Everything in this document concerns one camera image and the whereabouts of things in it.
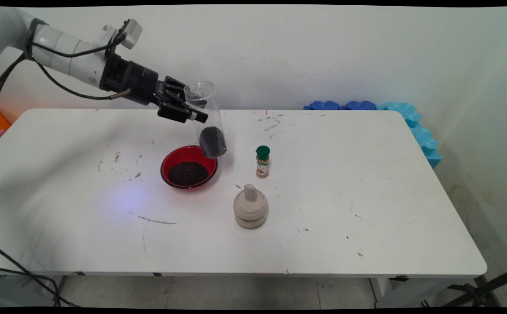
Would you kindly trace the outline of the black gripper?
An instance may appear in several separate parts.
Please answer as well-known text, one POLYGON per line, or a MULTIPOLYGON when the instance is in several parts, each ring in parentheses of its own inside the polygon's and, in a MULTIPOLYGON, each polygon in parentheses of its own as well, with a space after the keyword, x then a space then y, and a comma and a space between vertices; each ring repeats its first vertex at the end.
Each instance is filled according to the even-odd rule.
POLYGON ((110 54, 106 58, 100 89, 115 94, 122 93, 122 98, 140 105, 154 103, 158 105, 157 115, 164 119, 178 123, 186 123, 188 120, 206 123, 209 115, 199 109, 205 108, 204 99, 197 93, 186 94, 186 85, 175 78, 165 77, 165 83, 166 91, 172 92, 185 102, 165 101, 165 97, 159 92, 161 83, 156 71, 136 62, 124 60, 117 54, 110 54))

